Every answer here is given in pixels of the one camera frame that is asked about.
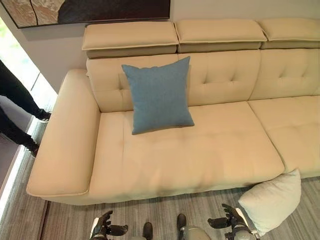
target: person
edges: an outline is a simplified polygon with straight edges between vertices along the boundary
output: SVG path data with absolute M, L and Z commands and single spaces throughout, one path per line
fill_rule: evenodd
M 0 60 L 0 95 L 5 96 L 26 112 L 35 116 L 40 121 L 49 121 L 51 113 L 40 109 L 33 97 L 24 85 Z M 22 131 L 16 124 L 9 119 L 5 111 L 0 106 L 0 133 L 3 133 L 16 144 L 24 145 L 33 157 L 37 156 L 39 145 L 30 135 Z

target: floor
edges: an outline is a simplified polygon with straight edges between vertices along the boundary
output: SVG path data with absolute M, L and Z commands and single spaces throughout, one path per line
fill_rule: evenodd
M 35 138 L 41 140 L 46 125 L 37 123 Z M 155 240 L 174 240 L 176 217 L 186 214 L 188 223 L 203 228 L 212 240 L 223 240 L 230 229 L 210 228 L 208 218 L 224 216 L 226 203 L 238 207 L 238 199 L 249 188 L 209 191 L 173 197 L 90 206 L 72 206 L 47 202 L 26 194 L 26 184 L 34 159 L 24 153 L 21 167 L 0 221 L 0 240 L 87 240 L 95 217 L 114 210 L 112 224 L 129 225 L 128 233 L 115 240 L 140 236 L 146 221 L 154 226 Z M 278 228 L 262 240 L 320 239 L 320 177 L 302 180 L 302 197 L 298 208 Z

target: wall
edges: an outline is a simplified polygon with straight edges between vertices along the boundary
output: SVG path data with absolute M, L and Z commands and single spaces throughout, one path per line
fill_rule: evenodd
M 319 18 L 320 0 L 171 0 L 171 20 L 185 18 Z M 85 68 L 85 24 L 17 29 L 0 4 L 0 16 L 55 91 L 67 71 Z

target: black pants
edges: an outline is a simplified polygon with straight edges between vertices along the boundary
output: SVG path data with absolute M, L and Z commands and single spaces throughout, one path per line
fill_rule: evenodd
M 23 108 L 26 112 L 41 119 L 43 109 L 35 103 L 29 91 L 13 75 L 0 60 L 0 95 L 7 97 L 12 102 Z M 0 106 L 0 132 L 19 145 L 32 145 L 33 140 L 30 135 L 22 131 L 11 121 Z

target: beige leather sofa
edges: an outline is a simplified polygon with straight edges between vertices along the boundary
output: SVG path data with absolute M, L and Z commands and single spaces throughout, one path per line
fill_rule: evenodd
M 89 25 L 87 69 L 61 86 L 27 192 L 73 205 L 320 175 L 320 23 L 276 18 Z M 191 56 L 195 126 L 132 135 L 121 65 Z

